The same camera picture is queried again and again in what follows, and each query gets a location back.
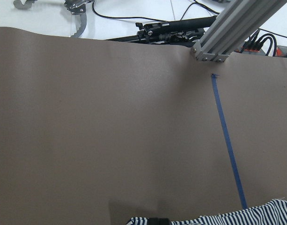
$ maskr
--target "white floor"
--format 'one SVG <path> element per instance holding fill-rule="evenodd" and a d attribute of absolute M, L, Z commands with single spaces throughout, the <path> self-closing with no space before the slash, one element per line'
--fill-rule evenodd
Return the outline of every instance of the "white floor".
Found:
<path fill-rule="evenodd" d="M 69 37 L 79 26 L 79 16 L 71 15 L 63 6 L 64 0 L 38 0 L 31 9 L 18 10 L 13 0 L 0 0 L 0 26 L 15 27 L 31 32 Z M 167 21 L 179 20 L 192 0 L 96 0 L 96 11 L 108 16 L 145 16 Z M 227 3 L 199 0 L 221 12 Z M 184 19 L 207 17 L 212 14 L 193 5 Z M 110 20 L 96 16 L 87 4 L 87 27 L 82 38 L 109 39 L 135 35 L 135 22 L 147 20 Z M 273 15 L 261 28 L 287 36 L 287 4 Z M 287 39 L 277 37 L 278 45 L 286 45 Z"/>

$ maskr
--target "striped shirt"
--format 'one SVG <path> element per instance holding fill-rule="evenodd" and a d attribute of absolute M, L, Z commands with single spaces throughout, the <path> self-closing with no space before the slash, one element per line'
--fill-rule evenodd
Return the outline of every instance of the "striped shirt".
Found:
<path fill-rule="evenodd" d="M 147 218 L 133 217 L 126 225 L 148 225 Z M 217 216 L 175 221 L 171 225 L 287 225 L 287 202 L 274 199 L 261 206 Z"/>

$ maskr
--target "blue tape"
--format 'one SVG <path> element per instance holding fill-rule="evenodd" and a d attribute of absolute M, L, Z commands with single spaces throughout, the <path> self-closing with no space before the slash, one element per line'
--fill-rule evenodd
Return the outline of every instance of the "blue tape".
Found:
<path fill-rule="evenodd" d="M 212 77 L 212 86 L 213 86 L 213 92 L 214 92 L 214 96 L 215 96 L 215 100 L 216 100 L 217 110 L 218 110 L 219 118 L 221 121 L 224 139 L 225 139 L 226 144 L 227 144 L 228 155 L 229 155 L 229 159 L 230 159 L 231 164 L 232 164 L 232 169 L 233 169 L 234 177 L 236 180 L 236 185 L 237 185 L 241 205 L 242 205 L 243 209 L 247 209 L 247 203 L 245 200 L 244 191 L 243 191 L 242 183 L 241 183 L 238 168 L 237 168 L 237 164 L 236 164 L 236 160 L 235 160 L 235 156 L 234 156 L 234 152 L 233 152 L 233 148 L 232 148 L 232 144 L 231 144 L 231 139 L 230 139 L 229 134 L 228 134 L 227 123 L 226 123 L 226 120 L 224 118 L 224 114 L 223 114 L 223 110 L 222 110 L 222 106 L 221 106 L 221 102 L 220 102 L 220 98 L 219 98 L 216 76 L 217 75 L 212 74 L 211 77 Z"/>

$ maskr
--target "gray curved object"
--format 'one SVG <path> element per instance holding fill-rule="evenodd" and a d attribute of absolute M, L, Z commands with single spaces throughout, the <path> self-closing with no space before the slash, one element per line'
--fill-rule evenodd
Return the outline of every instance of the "gray curved object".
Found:
<path fill-rule="evenodd" d="M 85 30 L 85 28 L 86 28 L 86 24 L 87 24 L 87 16 L 86 16 L 86 13 L 81 13 L 81 14 L 79 14 L 79 15 L 80 15 L 80 18 L 81 18 L 81 25 L 80 25 L 79 29 L 77 30 L 77 32 L 75 32 L 75 33 L 71 36 L 71 38 L 79 38 L 79 37 L 83 34 L 83 32 L 84 32 L 84 30 Z"/>
<path fill-rule="evenodd" d="M 32 7 L 32 4 L 37 0 L 27 0 L 25 4 L 22 4 L 21 0 L 14 0 L 13 5 L 17 9 L 28 9 Z"/>

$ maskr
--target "metal frame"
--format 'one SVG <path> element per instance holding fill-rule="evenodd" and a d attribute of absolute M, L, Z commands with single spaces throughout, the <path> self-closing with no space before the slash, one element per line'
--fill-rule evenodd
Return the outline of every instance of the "metal frame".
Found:
<path fill-rule="evenodd" d="M 287 0 L 234 0 L 193 46 L 197 60 L 224 62 Z"/>

